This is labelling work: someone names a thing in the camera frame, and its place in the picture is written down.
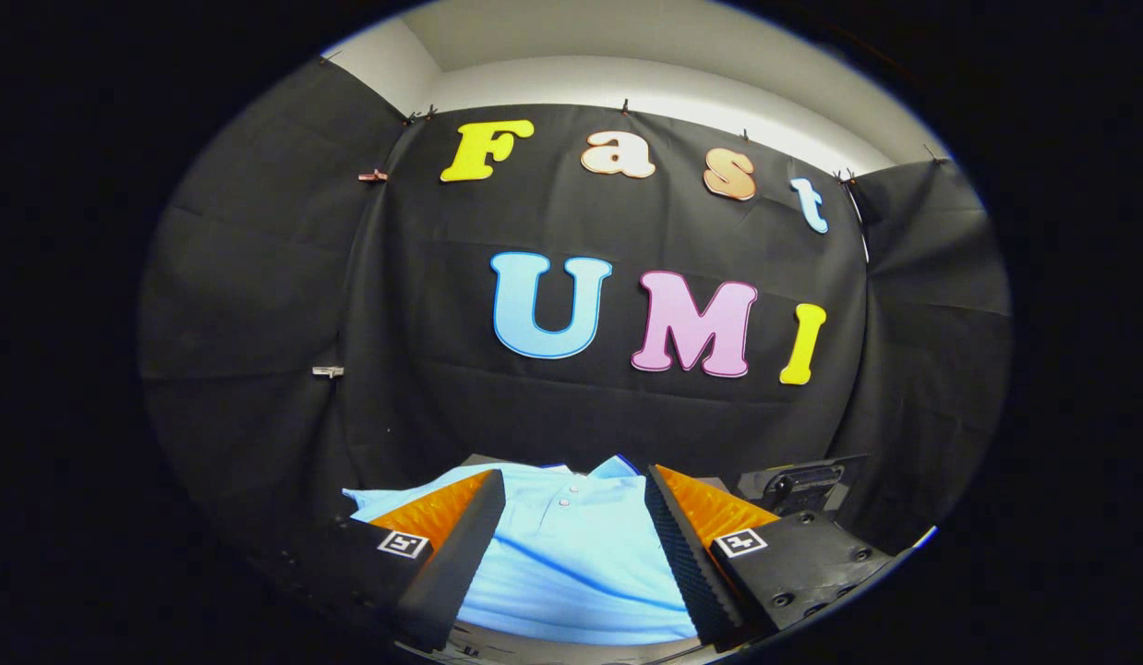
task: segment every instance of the polo shirt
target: polo shirt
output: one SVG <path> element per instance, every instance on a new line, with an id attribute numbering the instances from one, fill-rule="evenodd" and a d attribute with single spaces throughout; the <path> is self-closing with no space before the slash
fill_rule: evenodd
<path id="1" fill-rule="evenodd" d="M 565 465 L 458 466 L 413 489 L 343 489 L 351 518 L 383 516 L 488 470 L 505 508 L 457 614 L 461 622 L 562 643 L 665 643 L 697 635 L 645 504 L 645 476 L 618 456 Z"/>

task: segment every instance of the black border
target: black border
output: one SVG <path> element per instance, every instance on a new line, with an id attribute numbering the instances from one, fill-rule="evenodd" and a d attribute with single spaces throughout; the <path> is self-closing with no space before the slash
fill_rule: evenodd
<path id="1" fill-rule="evenodd" d="M 142 410 L 134 309 L 153 219 L 200 147 L 305 58 L 408 6 L 0 13 L 0 412 L 14 425 L 0 425 L 0 662 L 361 659 L 355 641 L 265 593 L 185 503 Z M 767 656 L 1077 662 L 1089 649 L 1130 662 L 1136 602 L 1082 590 L 1143 553 L 1143 523 L 1121 511 L 1143 488 L 1128 443 L 1143 393 L 1078 376 L 1134 364 L 1143 344 L 1143 321 L 1103 326 L 1097 312 L 1143 309 L 1143 263 L 1129 257 L 1143 234 L 1106 232 L 1141 215 L 1143 194 L 1112 200 L 1100 182 L 1130 170 L 1143 141 L 1130 131 L 1142 8 L 750 8 L 832 42 L 929 119 L 997 221 L 1018 330 L 1009 408 L 967 502 L 854 611 Z"/>

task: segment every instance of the yellow letter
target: yellow letter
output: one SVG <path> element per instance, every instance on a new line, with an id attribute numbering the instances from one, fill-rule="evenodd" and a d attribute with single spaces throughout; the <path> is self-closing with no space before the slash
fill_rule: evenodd
<path id="1" fill-rule="evenodd" d="M 802 303 L 797 306 L 797 338 L 790 364 L 781 370 L 781 382 L 788 386 L 804 386 L 809 382 L 809 361 L 817 344 L 817 329 L 825 323 L 825 311 Z"/>
<path id="2" fill-rule="evenodd" d="M 486 163 L 486 155 L 494 155 L 495 162 L 505 160 L 513 149 L 513 135 L 527 138 L 535 134 L 535 126 L 529 119 L 507 119 L 501 122 L 470 122 L 457 131 L 461 133 L 461 146 L 457 146 L 453 166 L 441 170 L 441 182 L 486 181 L 494 174 L 494 167 Z M 494 138 L 498 131 L 504 134 Z"/>
<path id="3" fill-rule="evenodd" d="M 616 146 L 606 143 L 617 141 Z M 589 136 L 589 147 L 580 157 L 580 163 L 592 173 L 623 173 L 630 177 L 648 177 L 655 171 L 649 163 L 649 144 L 645 138 L 629 131 L 597 131 Z"/>
<path id="4" fill-rule="evenodd" d="M 740 152 L 714 147 L 708 152 L 708 170 L 703 171 L 703 183 L 714 194 L 746 201 L 757 194 L 757 182 L 752 173 L 752 160 Z"/>

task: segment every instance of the black backdrop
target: black backdrop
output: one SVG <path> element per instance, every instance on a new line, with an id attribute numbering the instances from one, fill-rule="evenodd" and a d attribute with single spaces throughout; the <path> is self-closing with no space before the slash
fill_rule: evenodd
<path id="1" fill-rule="evenodd" d="M 494 176 L 439 179 L 458 128 L 520 118 L 535 135 Z M 601 130 L 641 136 L 655 175 L 584 169 L 584 138 Z M 712 147 L 749 155 L 757 197 L 702 186 Z M 358 181 L 371 163 L 386 184 Z M 829 232 L 805 224 L 794 177 L 824 193 Z M 265 514 L 330 519 L 351 508 L 339 488 L 413 487 L 474 451 L 580 470 L 623 454 L 725 479 L 868 451 L 840 522 L 898 552 L 949 512 L 990 442 L 1010 367 L 1009 287 L 956 165 L 849 186 L 854 201 L 774 149 L 616 109 L 491 106 L 407 123 L 349 72 L 311 62 L 214 139 L 162 215 L 141 310 L 159 441 L 229 538 L 269 556 L 287 526 Z M 550 361 L 499 344 L 490 259 L 504 251 L 613 265 L 583 353 Z M 749 374 L 630 366 L 650 270 L 686 277 L 700 306 L 720 283 L 757 287 Z M 559 271 L 539 282 L 541 327 L 567 325 L 569 282 Z M 784 386 L 800 303 L 826 321 L 813 378 Z M 321 364 L 346 374 L 309 374 Z"/>
<path id="2" fill-rule="evenodd" d="M 133 303 L 153 231 L 142 219 L 158 219 L 197 151 L 306 51 L 383 9 L 139 8 L 0 13 L 0 240 L 10 243 L 0 266 L 13 279 L 0 289 L 0 404 L 16 424 L 0 446 L 0 487 L 10 489 L 0 662 L 359 662 L 313 615 L 265 602 L 189 508 L 131 380 Z M 1136 603 L 1112 594 L 1132 586 L 1109 574 L 1112 561 L 1124 571 L 1143 562 L 1142 523 L 1119 510 L 1141 500 L 1143 459 L 1125 450 L 1143 394 L 1073 376 L 1110 354 L 1125 361 L 1143 342 L 1143 309 L 1132 306 L 1143 246 L 1092 223 L 1135 219 L 1143 190 L 1112 200 L 1065 176 L 1133 154 L 1143 16 L 1096 6 L 1047 16 L 1006 5 L 1001 18 L 965 3 L 762 9 L 838 43 L 954 147 L 997 211 L 1023 321 L 1001 434 L 969 500 L 888 585 L 777 657 L 968 663 L 998 648 L 1133 662 L 1143 624 Z M 1076 326 L 1090 303 L 1128 319 Z M 1070 500 L 1078 489 L 1081 500 Z"/>

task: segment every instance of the letter m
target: letter m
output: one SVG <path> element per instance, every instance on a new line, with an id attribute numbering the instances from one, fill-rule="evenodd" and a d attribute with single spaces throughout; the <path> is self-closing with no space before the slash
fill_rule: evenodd
<path id="1" fill-rule="evenodd" d="M 725 378 L 748 374 L 744 346 L 749 312 L 757 302 L 756 287 L 744 282 L 720 283 L 706 311 L 700 314 L 681 274 L 652 271 L 642 274 L 641 285 L 649 291 L 649 320 L 645 344 L 633 354 L 633 367 L 645 371 L 670 369 L 674 361 L 668 350 L 673 338 L 684 370 L 690 370 L 711 345 L 703 371 Z"/>

